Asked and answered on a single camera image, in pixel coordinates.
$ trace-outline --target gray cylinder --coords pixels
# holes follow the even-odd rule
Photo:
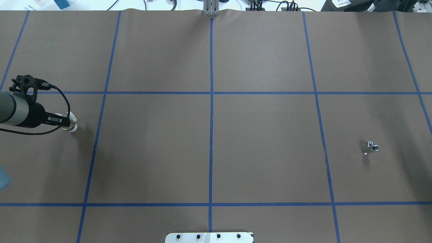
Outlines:
[[[18,125],[22,123],[29,114],[29,105],[21,97],[0,92],[0,123]]]

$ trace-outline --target horizontal blue line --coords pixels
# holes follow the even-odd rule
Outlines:
[[[355,201],[335,202],[336,206],[361,206],[361,205],[432,205],[432,201]]]
[[[208,207],[208,203],[87,203],[87,207]]]
[[[1,202],[0,207],[82,207],[82,203]]]
[[[208,207],[209,203],[86,203],[86,207]],[[332,206],[331,202],[214,202],[213,207]],[[432,201],[343,201],[335,206],[432,205]],[[1,202],[0,207],[82,207],[84,203]]]
[[[65,94],[103,94],[103,91],[63,91]],[[316,92],[318,95],[432,95],[432,92]],[[58,94],[57,91],[39,91],[39,94]],[[209,95],[211,92],[188,92],[188,91],[108,91],[107,94],[157,94],[157,95]],[[228,92],[213,92],[214,95],[313,95],[313,91],[228,91]]]

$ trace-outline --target white bracket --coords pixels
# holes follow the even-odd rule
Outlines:
[[[203,14],[207,16],[218,16],[219,0],[204,0]]]
[[[254,243],[254,233],[169,233],[165,243]]]

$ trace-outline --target metal clamp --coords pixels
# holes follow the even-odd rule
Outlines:
[[[366,144],[368,145],[368,147],[362,149],[362,152],[364,155],[367,155],[367,154],[373,153],[373,152],[378,152],[379,146],[374,144],[374,142],[368,141]]]
[[[207,16],[218,16],[219,0],[204,0],[203,14]]]

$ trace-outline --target white metal plate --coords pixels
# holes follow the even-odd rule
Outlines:
[[[249,233],[249,232],[169,233],[165,237],[165,243],[253,243],[253,242],[254,242],[254,233]]]

